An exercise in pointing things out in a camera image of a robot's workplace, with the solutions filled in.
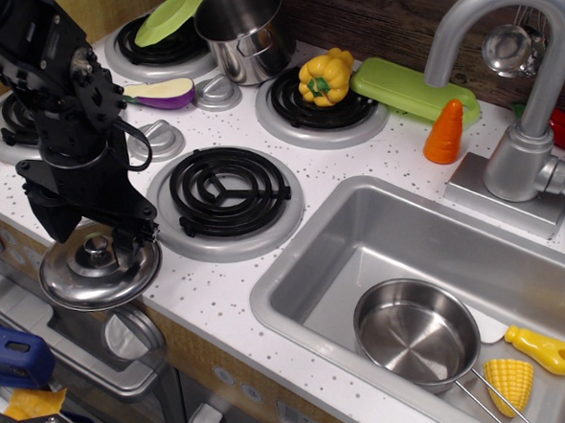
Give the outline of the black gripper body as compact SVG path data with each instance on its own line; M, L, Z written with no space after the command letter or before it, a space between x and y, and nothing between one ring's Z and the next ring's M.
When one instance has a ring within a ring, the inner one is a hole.
M47 160L22 160L15 169L25 179L23 186L52 191L77 208L81 218L154 241L157 210L130 183L125 135L109 136L102 154L86 164L53 165Z

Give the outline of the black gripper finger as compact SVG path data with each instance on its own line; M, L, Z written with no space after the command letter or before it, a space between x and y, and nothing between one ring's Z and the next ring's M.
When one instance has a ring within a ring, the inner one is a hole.
M28 187L27 197L33 214L47 234L55 242L66 242L81 221L80 211L41 187Z
M147 241L120 228L112 231L113 252L119 267L139 267L145 261Z

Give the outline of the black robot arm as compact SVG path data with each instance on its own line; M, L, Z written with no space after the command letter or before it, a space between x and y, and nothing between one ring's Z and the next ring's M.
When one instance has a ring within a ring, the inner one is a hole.
M64 243L83 217L111 227L119 259L154 241L156 208L128 179L123 88L54 0L0 0L0 81L32 116L40 157L15 169L34 215Z

